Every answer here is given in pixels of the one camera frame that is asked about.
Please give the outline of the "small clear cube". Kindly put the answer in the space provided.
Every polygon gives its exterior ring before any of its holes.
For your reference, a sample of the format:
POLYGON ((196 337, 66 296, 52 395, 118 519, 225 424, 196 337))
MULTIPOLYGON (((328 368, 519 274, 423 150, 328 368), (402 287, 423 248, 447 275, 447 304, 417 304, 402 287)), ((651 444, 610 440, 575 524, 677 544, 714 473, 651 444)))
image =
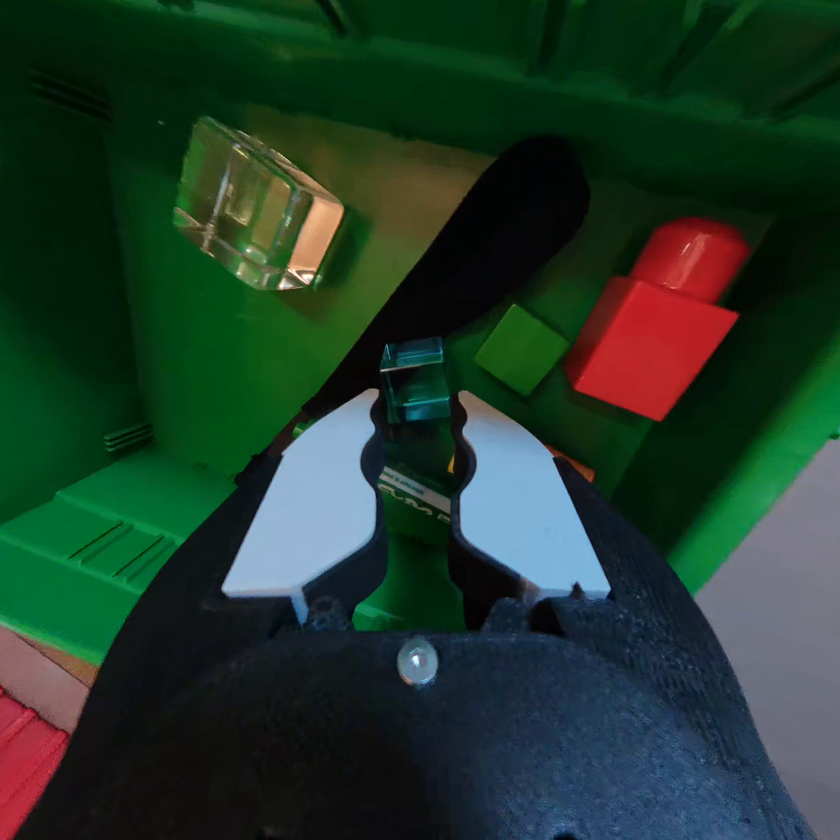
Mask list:
POLYGON ((381 357, 380 376, 390 424, 436 421, 450 416, 442 338, 388 343, 381 357))

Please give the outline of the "green labelled box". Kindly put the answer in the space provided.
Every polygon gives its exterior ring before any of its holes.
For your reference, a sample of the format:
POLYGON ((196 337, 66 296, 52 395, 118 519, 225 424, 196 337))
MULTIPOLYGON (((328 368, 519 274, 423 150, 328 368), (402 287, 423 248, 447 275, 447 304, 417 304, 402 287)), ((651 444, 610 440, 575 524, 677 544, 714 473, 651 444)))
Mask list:
POLYGON ((392 537, 447 547, 456 483, 449 420, 387 423, 385 466, 378 479, 392 537))

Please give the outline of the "green cube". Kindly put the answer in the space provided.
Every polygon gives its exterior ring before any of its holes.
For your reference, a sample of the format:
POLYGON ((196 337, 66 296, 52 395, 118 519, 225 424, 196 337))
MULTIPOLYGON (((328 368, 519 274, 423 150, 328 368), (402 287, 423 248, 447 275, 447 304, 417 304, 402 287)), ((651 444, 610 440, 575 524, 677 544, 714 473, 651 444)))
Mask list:
POLYGON ((479 347, 478 366, 521 397, 529 397, 571 347, 561 332, 512 304, 479 347))

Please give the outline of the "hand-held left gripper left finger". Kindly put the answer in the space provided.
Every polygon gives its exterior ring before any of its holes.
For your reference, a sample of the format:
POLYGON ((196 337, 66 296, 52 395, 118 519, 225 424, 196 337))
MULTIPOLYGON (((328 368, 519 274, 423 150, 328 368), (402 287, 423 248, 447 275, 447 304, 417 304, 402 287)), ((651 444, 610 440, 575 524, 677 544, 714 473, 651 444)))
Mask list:
POLYGON ((367 389, 285 449, 222 593, 279 602, 294 624, 349 624, 384 581, 387 536, 378 481, 385 466, 380 390, 367 389))

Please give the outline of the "green plastic bin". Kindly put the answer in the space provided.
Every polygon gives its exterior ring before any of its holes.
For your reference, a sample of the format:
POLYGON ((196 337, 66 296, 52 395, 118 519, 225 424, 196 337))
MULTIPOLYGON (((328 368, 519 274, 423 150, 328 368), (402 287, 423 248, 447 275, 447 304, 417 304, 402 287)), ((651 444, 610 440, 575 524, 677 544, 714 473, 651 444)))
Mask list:
POLYGON ((519 293, 570 339, 683 215, 738 225, 739 320, 660 423, 552 371, 458 385, 595 470, 699 592, 838 432, 838 2, 2 2, 4 518, 146 422, 233 475, 317 389, 489 158, 567 136, 586 225, 519 293), (321 289, 247 288, 175 231, 193 122, 346 207, 321 289))

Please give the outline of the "red fabric bag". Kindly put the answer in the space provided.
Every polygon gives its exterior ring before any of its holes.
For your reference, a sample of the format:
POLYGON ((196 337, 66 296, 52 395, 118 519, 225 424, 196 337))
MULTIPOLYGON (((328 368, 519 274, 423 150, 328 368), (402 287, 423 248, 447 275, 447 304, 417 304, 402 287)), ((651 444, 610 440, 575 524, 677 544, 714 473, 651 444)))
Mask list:
POLYGON ((1 690, 1 838, 12 839, 43 794, 70 736, 1 690))

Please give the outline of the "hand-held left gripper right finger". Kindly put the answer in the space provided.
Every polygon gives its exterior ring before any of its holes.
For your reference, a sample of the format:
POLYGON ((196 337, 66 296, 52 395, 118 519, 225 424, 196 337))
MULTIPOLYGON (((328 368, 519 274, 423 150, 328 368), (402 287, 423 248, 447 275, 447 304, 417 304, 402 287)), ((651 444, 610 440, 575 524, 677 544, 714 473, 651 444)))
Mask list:
POLYGON ((453 398, 458 487, 450 502, 449 566, 476 601, 541 601, 611 586, 550 451, 468 391, 453 398))

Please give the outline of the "large clear cube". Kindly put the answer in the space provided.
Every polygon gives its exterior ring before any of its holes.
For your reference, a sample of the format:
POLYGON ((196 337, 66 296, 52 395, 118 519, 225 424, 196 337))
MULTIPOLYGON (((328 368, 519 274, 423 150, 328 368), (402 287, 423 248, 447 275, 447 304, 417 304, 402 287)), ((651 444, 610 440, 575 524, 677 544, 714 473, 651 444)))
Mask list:
POLYGON ((195 121, 173 224, 247 286, 315 288, 344 215, 338 197, 256 137, 195 121))

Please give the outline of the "red block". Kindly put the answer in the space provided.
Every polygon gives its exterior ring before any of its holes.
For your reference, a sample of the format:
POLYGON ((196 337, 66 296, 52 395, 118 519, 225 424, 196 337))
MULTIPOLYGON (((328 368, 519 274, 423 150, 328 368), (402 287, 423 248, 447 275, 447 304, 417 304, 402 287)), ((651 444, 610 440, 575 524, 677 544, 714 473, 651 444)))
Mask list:
POLYGON ((664 420, 739 320, 720 301, 750 254, 740 228, 718 220, 657 227, 629 273, 609 279, 565 355, 573 389, 664 420))

